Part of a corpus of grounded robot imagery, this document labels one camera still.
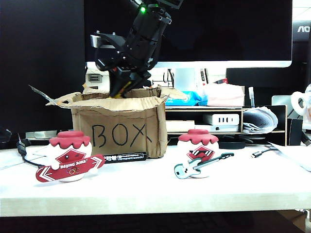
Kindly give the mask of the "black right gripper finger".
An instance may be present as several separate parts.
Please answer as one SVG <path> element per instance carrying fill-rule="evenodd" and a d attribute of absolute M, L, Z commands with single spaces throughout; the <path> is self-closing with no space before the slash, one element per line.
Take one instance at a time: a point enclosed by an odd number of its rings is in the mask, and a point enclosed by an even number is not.
<path fill-rule="evenodd" d="M 123 87 L 121 91 L 121 97 L 125 97 L 125 94 L 137 87 L 138 85 L 141 85 L 144 81 L 149 79 L 151 77 L 151 73 L 148 71 L 144 72 L 131 72 L 129 78 L 130 80 L 126 83 L 126 85 Z"/>
<path fill-rule="evenodd" d="M 109 96 L 116 98 L 121 96 L 121 91 L 126 83 L 130 80 L 131 70 L 114 67 L 109 70 L 110 89 Z"/>

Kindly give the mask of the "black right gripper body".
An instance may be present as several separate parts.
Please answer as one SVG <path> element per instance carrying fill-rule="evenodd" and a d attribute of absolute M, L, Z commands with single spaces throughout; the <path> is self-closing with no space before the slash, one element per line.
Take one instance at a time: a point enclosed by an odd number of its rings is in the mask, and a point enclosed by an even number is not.
<path fill-rule="evenodd" d="M 120 67 L 132 72 L 149 72 L 158 60 L 158 32 L 130 32 L 126 38 L 97 32 L 94 33 L 94 47 L 97 50 L 115 49 L 110 57 L 95 56 L 100 71 Z"/>

